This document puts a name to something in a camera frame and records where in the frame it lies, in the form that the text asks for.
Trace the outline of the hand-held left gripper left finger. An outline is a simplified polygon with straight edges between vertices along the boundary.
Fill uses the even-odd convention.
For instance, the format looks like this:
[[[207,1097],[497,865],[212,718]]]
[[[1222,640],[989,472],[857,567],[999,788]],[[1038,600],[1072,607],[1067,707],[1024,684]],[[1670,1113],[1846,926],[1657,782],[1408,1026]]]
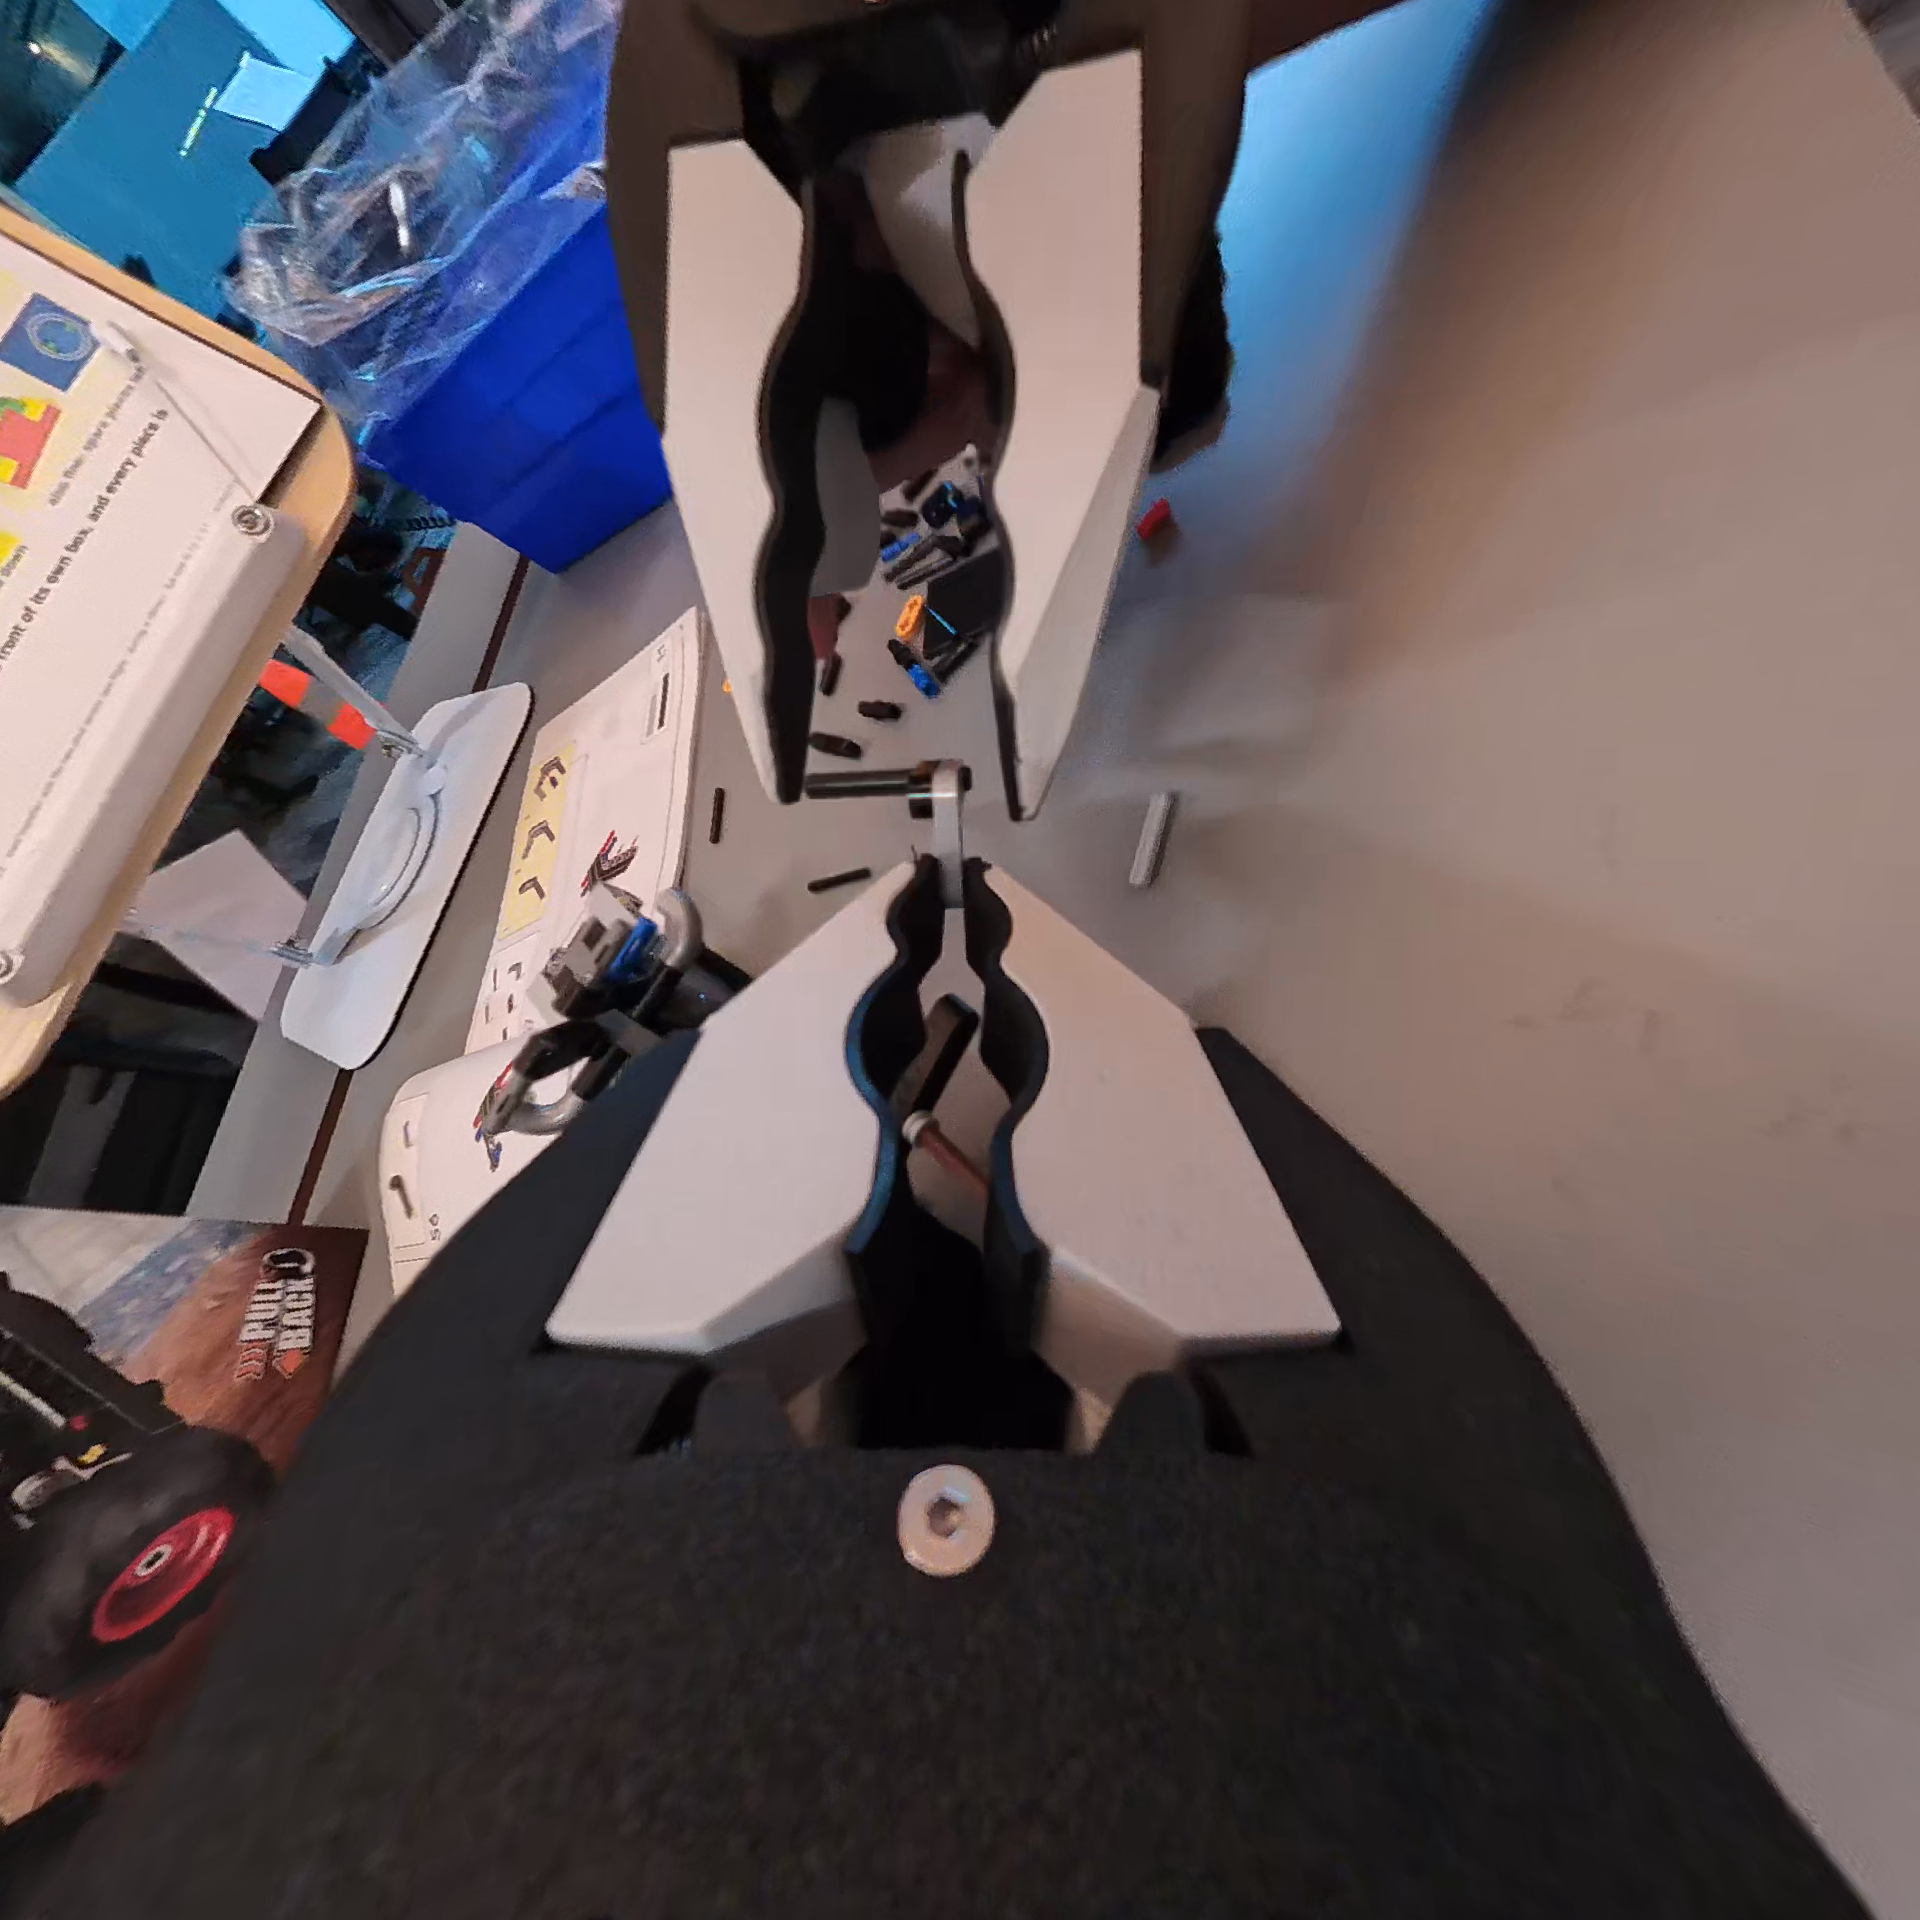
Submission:
[[[915,959],[897,910],[926,905],[940,944],[937,868],[894,865],[668,1049],[670,1086],[544,1323],[552,1380],[614,1449],[645,1449],[662,1408],[713,1376],[743,1374],[780,1408],[847,1367],[851,1431],[877,1440],[927,1370],[940,1235],[889,1113],[923,1046],[920,975],[904,975],[877,1084],[855,1036],[868,993]]]

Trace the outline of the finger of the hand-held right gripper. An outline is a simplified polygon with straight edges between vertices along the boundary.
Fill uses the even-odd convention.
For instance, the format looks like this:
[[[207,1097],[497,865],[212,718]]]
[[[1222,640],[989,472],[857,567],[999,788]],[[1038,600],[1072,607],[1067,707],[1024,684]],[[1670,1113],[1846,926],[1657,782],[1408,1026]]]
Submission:
[[[1143,62],[1041,76],[958,187],[1006,423],[992,649],[1006,804],[1040,814],[1088,684],[1160,399],[1143,377]]]
[[[766,793],[799,803],[825,553],[820,232],[740,137],[668,158],[662,452]]]

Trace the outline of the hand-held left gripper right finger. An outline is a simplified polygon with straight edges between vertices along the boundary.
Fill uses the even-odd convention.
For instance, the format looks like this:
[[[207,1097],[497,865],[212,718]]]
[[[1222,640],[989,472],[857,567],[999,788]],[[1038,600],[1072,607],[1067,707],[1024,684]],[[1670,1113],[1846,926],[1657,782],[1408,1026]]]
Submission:
[[[1187,1010],[1006,868],[967,866],[999,1327],[1116,1412],[1145,1376],[1324,1350],[1340,1316]]]

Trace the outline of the pile of small toy pins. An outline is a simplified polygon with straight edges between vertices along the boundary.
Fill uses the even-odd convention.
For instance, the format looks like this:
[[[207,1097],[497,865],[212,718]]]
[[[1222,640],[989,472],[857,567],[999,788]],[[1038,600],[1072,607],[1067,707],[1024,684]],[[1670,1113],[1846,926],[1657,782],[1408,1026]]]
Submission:
[[[871,553],[879,608],[897,617],[884,646],[920,695],[940,699],[974,658],[992,665],[999,768],[1006,808],[1017,818],[1036,817],[1052,786],[1131,540],[1152,432],[1143,419],[1127,426],[1080,510],[1053,503],[1025,522],[1001,502],[995,518],[987,468],[965,449],[887,503],[884,540]],[[1006,558],[995,634],[926,657],[927,584],[995,548]]]

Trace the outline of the light grey L-shaped toy beam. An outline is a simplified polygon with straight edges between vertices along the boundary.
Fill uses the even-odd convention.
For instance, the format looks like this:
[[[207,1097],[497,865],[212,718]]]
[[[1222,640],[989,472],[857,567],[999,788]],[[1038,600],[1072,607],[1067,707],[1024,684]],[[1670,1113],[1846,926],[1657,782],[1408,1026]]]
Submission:
[[[908,817],[927,831],[931,857],[940,868],[947,910],[965,905],[965,808],[968,788],[972,771],[960,759],[926,759],[908,772]]]

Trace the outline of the monster truck toy set box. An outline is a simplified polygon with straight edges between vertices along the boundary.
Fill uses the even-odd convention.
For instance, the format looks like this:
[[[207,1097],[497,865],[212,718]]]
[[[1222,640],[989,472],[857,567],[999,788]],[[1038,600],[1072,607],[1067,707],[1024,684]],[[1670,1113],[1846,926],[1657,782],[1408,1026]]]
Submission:
[[[113,1786],[199,1682],[365,1257],[363,1230],[4,1204],[4,1836]]]

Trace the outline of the blue plastic bin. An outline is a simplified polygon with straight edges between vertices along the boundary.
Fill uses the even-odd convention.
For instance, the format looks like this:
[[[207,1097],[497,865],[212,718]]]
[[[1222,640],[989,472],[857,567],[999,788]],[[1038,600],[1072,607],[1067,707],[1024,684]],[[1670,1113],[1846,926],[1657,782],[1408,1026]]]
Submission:
[[[359,450],[549,572],[664,505],[608,216],[595,209]]]

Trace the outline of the clear plastic bag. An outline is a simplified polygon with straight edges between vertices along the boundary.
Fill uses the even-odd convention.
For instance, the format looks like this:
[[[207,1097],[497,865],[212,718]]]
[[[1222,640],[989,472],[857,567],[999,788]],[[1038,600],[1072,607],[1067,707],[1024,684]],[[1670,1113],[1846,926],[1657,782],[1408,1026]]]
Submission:
[[[622,17],[620,2],[460,8],[241,230],[232,307],[356,444],[606,206]]]

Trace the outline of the dark grey toy panel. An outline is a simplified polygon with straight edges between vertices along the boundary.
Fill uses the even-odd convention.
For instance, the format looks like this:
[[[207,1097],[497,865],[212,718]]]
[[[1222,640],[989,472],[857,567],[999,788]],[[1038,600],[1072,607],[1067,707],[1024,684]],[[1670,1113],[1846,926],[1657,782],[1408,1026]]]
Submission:
[[[923,596],[920,652],[941,657],[958,646],[989,639],[1001,619],[1006,558],[977,552],[937,574]]]

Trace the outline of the toy chassis with grey motor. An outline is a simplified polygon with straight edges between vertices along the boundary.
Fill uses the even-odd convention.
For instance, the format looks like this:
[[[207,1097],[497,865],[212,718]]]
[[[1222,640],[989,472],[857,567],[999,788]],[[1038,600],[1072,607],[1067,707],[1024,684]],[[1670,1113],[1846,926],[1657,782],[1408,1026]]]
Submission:
[[[492,1167],[510,1137],[567,1132],[630,1058],[704,1024],[752,975],[705,944],[701,912],[679,887],[643,905],[599,883],[540,980],[558,1020],[517,1046],[473,1119]]]

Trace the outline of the building instruction booklet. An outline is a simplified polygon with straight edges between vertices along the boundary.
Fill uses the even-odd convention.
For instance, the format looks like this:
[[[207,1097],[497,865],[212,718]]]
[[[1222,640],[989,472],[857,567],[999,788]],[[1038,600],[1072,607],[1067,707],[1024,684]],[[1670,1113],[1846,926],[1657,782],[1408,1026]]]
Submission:
[[[520,1128],[492,1135],[484,1119],[497,1078],[567,1020],[549,969],[560,966],[569,994],[620,942],[632,947],[630,971],[651,967],[657,902],[680,886],[687,852],[704,665],[704,616],[687,610],[534,735],[463,1052],[413,1075],[380,1130],[392,1296],[555,1144]]]

